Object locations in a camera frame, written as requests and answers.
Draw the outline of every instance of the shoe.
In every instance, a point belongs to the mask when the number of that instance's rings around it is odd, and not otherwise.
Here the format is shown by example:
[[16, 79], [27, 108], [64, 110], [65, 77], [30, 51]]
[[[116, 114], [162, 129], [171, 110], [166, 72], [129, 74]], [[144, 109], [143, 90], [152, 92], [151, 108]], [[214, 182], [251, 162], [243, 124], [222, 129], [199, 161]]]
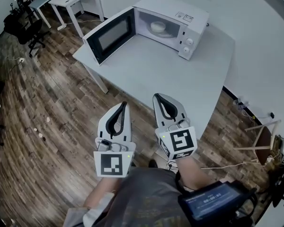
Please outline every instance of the shoe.
[[149, 168], [158, 168], [157, 162], [154, 159], [151, 159], [149, 164], [148, 164]]

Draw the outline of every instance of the forearm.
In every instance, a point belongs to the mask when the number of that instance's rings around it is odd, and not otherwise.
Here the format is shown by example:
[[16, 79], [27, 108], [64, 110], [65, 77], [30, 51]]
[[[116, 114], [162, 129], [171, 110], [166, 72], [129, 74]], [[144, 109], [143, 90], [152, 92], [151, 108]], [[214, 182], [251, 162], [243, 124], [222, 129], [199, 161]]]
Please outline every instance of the forearm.
[[120, 178], [102, 178], [94, 190], [89, 194], [83, 206], [91, 209], [95, 208], [107, 192], [117, 191], [120, 182]]
[[176, 163], [185, 187], [197, 190], [214, 183], [214, 181], [201, 170], [192, 157], [178, 159]]

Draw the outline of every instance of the white desk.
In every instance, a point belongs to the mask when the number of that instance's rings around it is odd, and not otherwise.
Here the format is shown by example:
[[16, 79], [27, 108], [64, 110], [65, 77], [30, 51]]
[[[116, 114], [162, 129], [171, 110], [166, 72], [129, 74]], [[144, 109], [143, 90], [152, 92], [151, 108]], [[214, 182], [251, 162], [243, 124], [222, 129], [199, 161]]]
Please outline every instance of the white desk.
[[183, 104], [197, 138], [201, 138], [219, 99], [234, 50], [234, 40], [210, 25], [190, 61], [178, 52], [136, 35], [101, 66], [83, 45], [73, 55], [107, 93], [100, 76], [137, 100], [152, 106], [152, 96], [163, 93]]
[[43, 13], [41, 12], [41, 10], [40, 10], [40, 8], [44, 5], [44, 4], [46, 4], [48, 1], [50, 1], [50, 0], [34, 0], [33, 2], [31, 2], [28, 6], [30, 7], [30, 9], [32, 10], [32, 11], [34, 11], [34, 9], [36, 9], [38, 12], [39, 12], [39, 14], [40, 14], [40, 16], [41, 16], [41, 18], [43, 19], [43, 21], [47, 24], [47, 26], [49, 27], [49, 28], [51, 28], [51, 25], [49, 24], [49, 22], [47, 21], [47, 19], [45, 18], [45, 16], [43, 15]]
[[[102, 5], [101, 5], [101, 1], [100, 0], [95, 0], [96, 1], [96, 5], [97, 5], [97, 8], [98, 8], [98, 14], [100, 16], [100, 20], [103, 22], [104, 21], [104, 15], [103, 15], [103, 10], [102, 10]], [[56, 6], [61, 6], [61, 7], [65, 7], [71, 17], [71, 20], [72, 22], [74, 23], [75, 25], [75, 28], [79, 34], [79, 36], [82, 38], [84, 35], [82, 33], [82, 30], [80, 29], [80, 26], [77, 22], [77, 19], [71, 9], [71, 5], [77, 3], [77, 2], [80, 2], [80, 10], [81, 10], [81, 13], [83, 14], [84, 13], [84, 10], [83, 10], [83, 6], [81, 4], [81, 0], [51, 0], [49, 3], [52, 5], [60, 23], [62, 24], [62, 26], [60, 26], [58, 28], [58, 30], [60, 30], [61, 28], [65, 28], [66, 27], [66, 24], [64, 23], [59, 11], [57, 10], [57, 7]]]

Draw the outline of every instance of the microwave door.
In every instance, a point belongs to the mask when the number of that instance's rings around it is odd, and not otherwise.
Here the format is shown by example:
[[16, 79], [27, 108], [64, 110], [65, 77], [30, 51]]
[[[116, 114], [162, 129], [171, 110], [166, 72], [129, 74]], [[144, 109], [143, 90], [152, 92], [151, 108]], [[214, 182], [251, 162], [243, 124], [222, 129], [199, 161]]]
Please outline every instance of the microwave door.
[[86, 39], [99, 64], [136, 34], [134, 9], [103, 23], [100, 29]]

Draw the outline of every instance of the white microwave oven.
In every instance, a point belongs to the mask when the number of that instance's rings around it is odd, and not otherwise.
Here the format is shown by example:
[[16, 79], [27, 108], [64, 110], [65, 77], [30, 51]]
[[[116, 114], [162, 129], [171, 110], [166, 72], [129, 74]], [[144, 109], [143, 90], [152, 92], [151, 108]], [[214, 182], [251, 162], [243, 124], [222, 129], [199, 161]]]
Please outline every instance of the white microwave oven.
[[179, 0], [141, 0], [105, 20], [83, 41], [99, 65], [136, 34], [169, 46], [190, 60], [208, 19], [208, 12]]

